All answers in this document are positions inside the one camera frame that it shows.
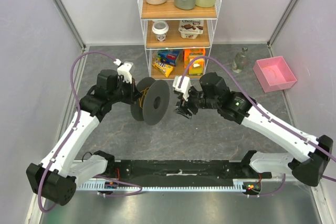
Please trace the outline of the black cable spool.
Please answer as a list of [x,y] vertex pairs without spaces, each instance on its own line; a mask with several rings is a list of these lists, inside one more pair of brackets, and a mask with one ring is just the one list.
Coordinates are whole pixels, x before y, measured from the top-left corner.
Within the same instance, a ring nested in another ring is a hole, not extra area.
[[131,114],[136,121],[147,125],[156,125],[164,117],[170,101],[170,88],[166,81],[143,78],[136,88],[141,92],[140,98],[131,105]]

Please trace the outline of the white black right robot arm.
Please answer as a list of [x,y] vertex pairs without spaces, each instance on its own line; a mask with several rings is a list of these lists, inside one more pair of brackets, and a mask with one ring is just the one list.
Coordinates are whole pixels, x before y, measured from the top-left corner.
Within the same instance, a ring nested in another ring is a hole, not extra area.
[[215,109],[224,119],[255,130],[285,149],[285,153],[249,151],[240,166],[245,178],[254,178],[258,173],[282,173],[291,174],[305,185],[318,186],[330,160],[331,138],[315,137],[284,122],[249,96],[230,91],[215,72],[202,76],[200,85],[198,91],[189,77],[175,77],[178,114],[190,119],[200,109]]

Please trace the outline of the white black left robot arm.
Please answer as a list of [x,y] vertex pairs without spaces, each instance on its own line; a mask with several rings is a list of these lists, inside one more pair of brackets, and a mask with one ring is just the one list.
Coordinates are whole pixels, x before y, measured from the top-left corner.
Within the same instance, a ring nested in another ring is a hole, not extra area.
[[88,160],[73,166],[73,161],[93,130],[101,123],[112,106],[122,102],[135,104],[140,93],[127,64],[117,70],[102,70],[88,93],[77,100],[77,111],[68,128],[49,154],[39,164],[31,163],[26,175],[32,191],[42,198],[64,206],[76,189],[89,179],[101,175],[111,178],[118,173],[114,156],[94,152]]

